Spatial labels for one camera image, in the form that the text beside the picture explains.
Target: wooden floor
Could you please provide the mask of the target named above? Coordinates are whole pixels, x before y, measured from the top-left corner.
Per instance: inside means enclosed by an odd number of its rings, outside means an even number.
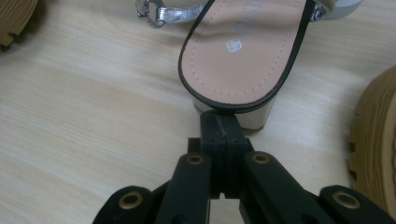
[[[41,1],[0,52],[0,223],[92,223],[116,190],[156,189],[172,176],[200,128],[177,74],[190,27],[151,29],[133,0]],[[253,146],[315,194],[350,186],[354,106],[394,64],[394,0],[310,24]],[[242,223],[237,206],[212,202],[211,223]]]

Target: sandal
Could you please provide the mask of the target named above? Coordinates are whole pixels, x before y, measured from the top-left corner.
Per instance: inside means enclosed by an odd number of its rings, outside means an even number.
[[[155,20],[149,16],[150,3],[157,7]],[[242,127],[258,131],[292,68],[308,23],[331,14],[334,3],[209,0],[168,8],[161,0],[141,0],[136,6],[139,17],[153,27],[198,16],[180,53],[183,85],[201,111],[235,113]]]
[[[35,11],[37,0],[0,1],[0,46],[8,46],[19,35]]]
[[[355,113],[349,136],[352,188],[396,219],[396,65],[369,84]]]

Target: tan rubber sole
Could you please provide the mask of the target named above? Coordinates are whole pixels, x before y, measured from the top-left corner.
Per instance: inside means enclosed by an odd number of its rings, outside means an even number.
[[[37,0],[0,0],[0,45],[8,46],[35,11]]]
[[[350,133],[352,188],[396,219],[396,66],[377,77],[361,96]]]

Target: platform sole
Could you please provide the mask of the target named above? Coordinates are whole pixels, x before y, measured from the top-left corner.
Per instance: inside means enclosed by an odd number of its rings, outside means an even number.
[[[349,138],[352,188],[396,219],[396,66],[373,80],[355,113],[359,118]]]

